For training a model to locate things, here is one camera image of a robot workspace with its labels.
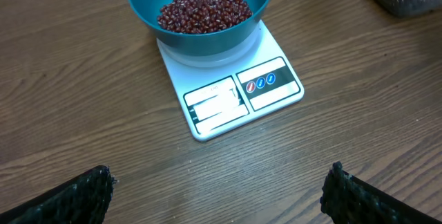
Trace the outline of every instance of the scale control panel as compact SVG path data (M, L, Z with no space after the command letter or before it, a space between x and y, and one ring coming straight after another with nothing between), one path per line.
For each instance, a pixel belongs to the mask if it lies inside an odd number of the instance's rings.
M238 79L238 86L233 76ZM286 61L277 57L183 97L196 131L205 134L240 118L248 122L264 115L259 112L265 111L267 106L299 92L300 87Z

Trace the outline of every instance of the kitchen scale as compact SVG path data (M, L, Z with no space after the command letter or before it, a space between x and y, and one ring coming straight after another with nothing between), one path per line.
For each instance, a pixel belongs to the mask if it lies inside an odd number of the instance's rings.
M157 44L184 116L199 141L304 96L298 76L262 21L242 43L215 55L188 56L160 40Z

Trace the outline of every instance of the bowl rim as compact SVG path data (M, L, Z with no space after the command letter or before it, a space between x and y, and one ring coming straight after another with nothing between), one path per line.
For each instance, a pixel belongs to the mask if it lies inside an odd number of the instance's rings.
M141 16L141 14L137 11L137 9L135 8L135 6L133 5L132 0L128 0L128 1L129 1L129 4L131 5L132 10L135 12L135 14L136 14L136 15L137 15L137 16L138 16L138 17L139 17L139 18L140 18L145 24L149 25L150 27L152 27L152 28L154 28L154 29L156 29L156 30L158 30L158 31L164 32L164 33L166 33L166 34L175 35L175 36L177 36L177 37L208 37L208 36L211 36L211 35L219 35L220 33L224 33L224 32L230 31L230 30L234 30L235 28L239 28L239 26L246 24L248 21L251 21L251 20L253 19L253 16L254 16L254 15L259 15L259 14L260 14L260 13L261 13L261 12L267 7L267 5L268 5L269 2L270 2L270 0L265 0L265 2L263 3L263 5L261 6L261 8L259 8L259 10L257 10L256 12L254 12L253 15L252 15L250 18L246 19L246 21L243 21L243 22L240 23L240 24L237 24L237 25L232 26L232 27L230 27L230 28L227 28L227 29L225 29L225 30L221 30L221 31L213 32L213 33L205 33L205 34L186 34L186 33L176 33L176 32L170 31L170 30L162 29L162 28L160 28L159 26L153 25L151 22L147 21L145 18L143 18L143 16Z

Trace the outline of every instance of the wood grain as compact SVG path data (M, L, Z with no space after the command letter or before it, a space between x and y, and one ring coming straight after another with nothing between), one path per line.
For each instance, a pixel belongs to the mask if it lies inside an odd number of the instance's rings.
M126 0L0 0L0 212L104 164L121 181L106 223L331 223L340 160L442 220L441 18L271 0L305 97L201 144Z

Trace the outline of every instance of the button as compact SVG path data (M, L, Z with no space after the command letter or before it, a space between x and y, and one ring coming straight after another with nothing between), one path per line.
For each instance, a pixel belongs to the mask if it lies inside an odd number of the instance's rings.
M255 82L247 83L246 90L248 93L253 93L255 91L256 85Z
M261 77L256 81L256 87L262 89L264 86L265 86L265 79Z
M276 76L273 73L270 73L267 75L268 85L272 85L273 83L275 83L275 80L276 80Z

